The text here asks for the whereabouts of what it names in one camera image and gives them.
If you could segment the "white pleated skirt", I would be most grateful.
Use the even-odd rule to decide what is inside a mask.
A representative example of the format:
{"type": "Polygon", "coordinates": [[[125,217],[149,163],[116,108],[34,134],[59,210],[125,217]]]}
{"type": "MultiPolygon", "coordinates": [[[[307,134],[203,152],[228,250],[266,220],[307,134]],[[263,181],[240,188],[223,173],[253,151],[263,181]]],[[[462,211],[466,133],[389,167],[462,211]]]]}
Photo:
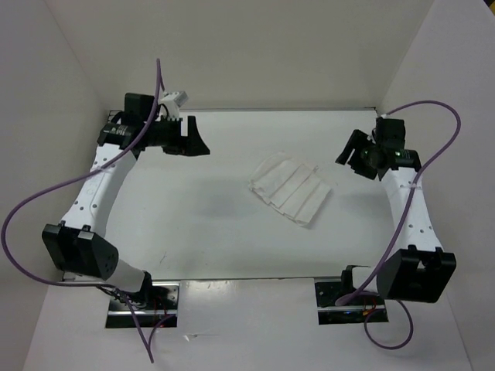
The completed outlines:
{"type": "Polygon", "coordinates": [[[303,228],[310,228],[332,188],[318,166],[280,151],[266,158],[251,174],[248,188],[274,211],[303,228]]]}

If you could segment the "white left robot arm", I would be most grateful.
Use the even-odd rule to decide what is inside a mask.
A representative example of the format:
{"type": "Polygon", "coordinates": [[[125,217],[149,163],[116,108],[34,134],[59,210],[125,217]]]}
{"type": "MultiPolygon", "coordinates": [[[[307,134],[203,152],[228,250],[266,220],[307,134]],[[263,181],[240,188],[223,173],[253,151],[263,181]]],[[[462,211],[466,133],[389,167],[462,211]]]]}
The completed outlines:
{"type": "Polygon", "coordinates": [[[153,286],[149,272],[120,258],[105,238],[108,218],[127,174],[145,149],[160,147],[167,155],[187,157],[210,154],[194,116],[186,119],[187,133],[181,132],[179,109],[187,99],[184,91],[162,97],[127,93],[124,110],[115,111],[100,131],[93,176],[84,181],[61,221],[42,231],[58,270],[98,279],[109,295],[139,309],[164,297],[166,290],[153,286]]]}

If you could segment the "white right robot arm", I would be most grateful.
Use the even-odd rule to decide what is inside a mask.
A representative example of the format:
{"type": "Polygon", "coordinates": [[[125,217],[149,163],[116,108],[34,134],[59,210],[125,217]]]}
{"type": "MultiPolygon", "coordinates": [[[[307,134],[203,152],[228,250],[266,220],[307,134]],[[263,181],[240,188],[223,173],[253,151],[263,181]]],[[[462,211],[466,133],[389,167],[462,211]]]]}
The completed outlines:
{"type": "Polygon", "coordinates": [[[337,305],[355,304],[365,294],[384,300],[435,303],[456,269],[456,257],[444,251],[430,219],[422,187],[425,165],[405,147],[405,123],[379,117],[370,134],[354,130],[336,163],[378,180],[386,192],[394,223],[391,242],[362,281],[339,285],[337,305]]]}

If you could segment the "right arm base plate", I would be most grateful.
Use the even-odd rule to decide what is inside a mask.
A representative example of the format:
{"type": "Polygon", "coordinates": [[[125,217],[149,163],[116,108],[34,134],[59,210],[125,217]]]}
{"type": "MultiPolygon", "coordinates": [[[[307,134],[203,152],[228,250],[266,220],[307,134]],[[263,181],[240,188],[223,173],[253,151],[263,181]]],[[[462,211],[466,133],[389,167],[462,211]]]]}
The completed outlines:
{"type": "Polygon", "coordinates": [[[314,287],[320,325],[361,324],[369,314],[373,314],[370,323],[388,322],[384,300],[381,298],[362,296],[347,305],[336,305],[336,300],[345,294],[338,277],[315,280],[314,287]]]}

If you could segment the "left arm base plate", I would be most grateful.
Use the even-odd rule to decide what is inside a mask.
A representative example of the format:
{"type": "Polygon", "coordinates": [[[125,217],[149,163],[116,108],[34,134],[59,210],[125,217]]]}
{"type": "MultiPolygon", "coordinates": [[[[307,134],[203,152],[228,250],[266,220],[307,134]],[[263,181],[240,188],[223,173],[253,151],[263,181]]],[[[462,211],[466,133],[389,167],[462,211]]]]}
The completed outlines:
{"type": "MultiPolygon", "coordinates": [[[[178,322],[179,289],[178,281],[155,281],[159,296],[146,305],[133,304],[138,323],[143,328],[176,328],[178,322]]],[[[105,328],[135,328],[128,306],[119,298],[111,298],[105,328]]]]}

